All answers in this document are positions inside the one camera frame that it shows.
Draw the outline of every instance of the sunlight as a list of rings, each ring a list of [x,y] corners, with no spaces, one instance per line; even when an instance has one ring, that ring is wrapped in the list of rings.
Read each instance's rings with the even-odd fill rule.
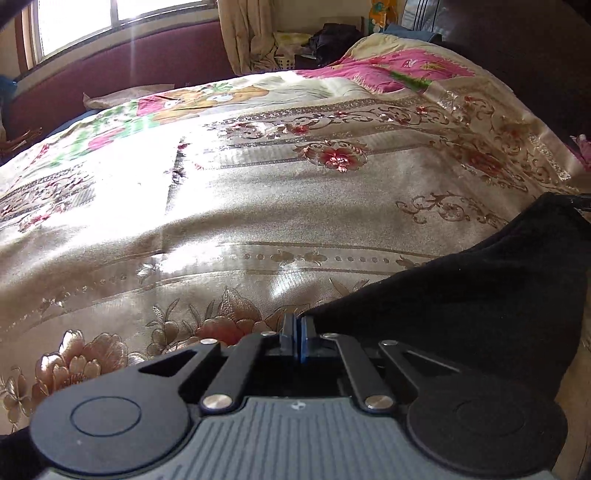
[[[46,56],[111,27],[110,0],[39,0],[39,34]]]

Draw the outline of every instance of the dark leather chair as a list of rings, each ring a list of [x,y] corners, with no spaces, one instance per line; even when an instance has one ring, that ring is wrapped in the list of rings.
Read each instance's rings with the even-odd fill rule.
[[[442,34],[564,142],[591,135],[591,25],[563,0],[408,0],[402,26]]]

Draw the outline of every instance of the wall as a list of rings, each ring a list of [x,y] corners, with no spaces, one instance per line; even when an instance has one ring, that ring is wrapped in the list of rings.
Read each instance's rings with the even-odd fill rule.
[[[15,78],[20,74],[18,68],[17,41],[12,20],[0,31],[0,75]]]
[[[322,17],[367,18],[371,0],[275,0],[277,30],[314,33]]]

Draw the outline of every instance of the bedspread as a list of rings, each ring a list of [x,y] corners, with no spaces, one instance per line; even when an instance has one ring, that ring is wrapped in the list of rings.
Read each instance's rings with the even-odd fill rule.
[[[68,385],[276,330],[471,247],[542,193],[576,193],[583,172],[488,72],[391,35],[324,69],[82,120],[0,168],[0,433]],[[582,339],[559,394],[569,418],[591,378]]]

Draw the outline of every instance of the circular pad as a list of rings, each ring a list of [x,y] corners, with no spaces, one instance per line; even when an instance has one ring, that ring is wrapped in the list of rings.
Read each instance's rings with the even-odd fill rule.
[[[165,457],[191,421],[168,378],[115,372],[55,392],[37,408],[31,439],[56,467],[83,476],[118,476]]]
[[[142,416],[139,405],[122,397],[98,397],[78,405],[72,423],[91,437],[114,437],[135,427]]]
[[[407,416],[431,458],[468,475],[514,478],[550,468],[567,434],[558,405],[484,375],[429,379]]]

